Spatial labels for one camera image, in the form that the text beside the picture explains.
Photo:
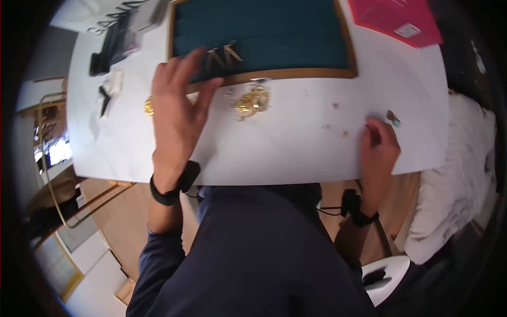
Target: white table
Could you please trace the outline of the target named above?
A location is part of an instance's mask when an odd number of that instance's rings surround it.
[[[353,24],[340,0],[355,49],[359,77],[275,80],[273,109],[244,122],[230,112],[222,87],[192,156],[201,164],[196,185],[262,185],[350,180],[360,177],[359,138],[365,118],[392,110],[402,154],[393,174],[443,164],[447,148],[447,81],[438,45],[412,47]],[[140,52],[112,67],[124,72],[123,92],[106,119],[98,119],[97,87],[88,76],[90,55],[103,37],[79,34],[70,63],[67,120],[77,175],[148,182],[155,142],[143,112],[155,67],[167,57],[167,23],[146,33]],[[243,85],[234,86],[240,91]],[[337,103],[338,109],[332,106]]]

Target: hand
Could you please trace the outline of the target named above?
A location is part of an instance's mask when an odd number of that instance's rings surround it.
[[[390,124],[378,119],[366,119],[361,137],[363,214],[373,216],[385,200],[391,184],[391,172],[400,152],[396,134]]]
[[[185,58],[174,57],[157,66],[152,82],[153,182],[160,193],[173,190],[192,155],[208,118],[208,108],[222,78],[202,85],[194,105],[187,99],[187,86],[199,70],[205,48],[193,50]]]

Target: black wrist band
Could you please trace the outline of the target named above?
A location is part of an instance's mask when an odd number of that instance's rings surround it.
[[[360,228],[367,226],[367,225],[373,223],[375,220],[379,219],[378,212],[376,212],[372,217],[366,216],[361,211],[357,211],[356,213],[351,213],[350,216],[352,217],[352,222]]]
[[[368,217],[363,214],[360,210],[361,207],[361,196],[355,193],[355,189],[346,189],[342,196],[342,209],[341,216],[345,217],[350,214],[352,222],[362,228],[373,223],[379,218],[379,213],[375,213],[372,217]]]
[[[152,192],[153,198],[164,206],[172,206],[179,202],[179,188],[176,187],[170,192],[161,194],[155,187],[155,184],[153,184],[153,175],[150,178],[150,190]]]
[[[155,187],[155,184],[153,184],[152,175],[152,178],[150,178],[150,190],[152,192],[153,198],[165,206],[172,206],[177,204],[179,202],[179,191],[182,191],[184,193],[188,192],[200,172],[201,167],[199,166],[199,163],[188,161],[185,169],[183,170],[183,173],[176,183],[176,188],[164,194],[159,193]]]

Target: qr code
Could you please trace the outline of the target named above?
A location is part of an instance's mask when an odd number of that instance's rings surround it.
[[[414,35],[421,33],[421,30],[416,28],[413,24],[407,23],[394,30],[394,33],[403,36],[405,39],[408,39]]]

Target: sleeve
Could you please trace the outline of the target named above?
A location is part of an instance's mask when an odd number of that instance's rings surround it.
[[[139,278],[126,317],[148,314],[162,286],[184,258],[181,232],[163,235],[148,232],[148,243],[139,256]]]

